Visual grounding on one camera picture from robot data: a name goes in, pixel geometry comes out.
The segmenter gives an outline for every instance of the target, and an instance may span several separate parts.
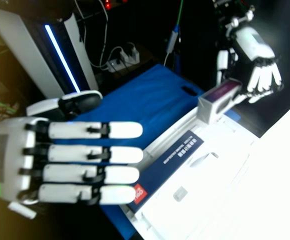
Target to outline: red logo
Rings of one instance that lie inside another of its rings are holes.
[[[147,192],[138,183],[134,186],[134,188],[136,190],[136,196],[135,196],[135,199],[134,199],[134,203],[137,205],[143,200],[143,198],[146,197]]]

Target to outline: glowing light strip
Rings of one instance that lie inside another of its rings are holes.
[[[73,77],[73,74],[72,74],[72,72],[71,72],[71,70],[70,70],[70,68],[69,68],[69,66],[68,66],[68,64],[67,64],[67,62],[66,62],[66,60],[65,60],[65,58],[63,56],[63,53],[62,53],[62,51],[60,49],[60,46],[59,46],[59,44],[57,43],[57,41],[56,41],[56,39],[54,37],[54,34],[53,34],[52,30],[51,30],[51,27],[49,25],[45,25],[45,29],[46,29],[46,31],[48,33],[48,36],[49,36],[51,42],[54,45],[54,48],[56,49],[56,52],[57,52],[57,54],[58,54],[58,56],[59,56],[59,58],[61,60],[61,63],[63,64],[68,76],[69,76],[69,79],[70,79],[71,83],[73,84],[76,92],[80,93],[81,91],[79,89],[79,86],[77,86],[77,83],[76,83],[76,81],[75,81],[75,79]]]

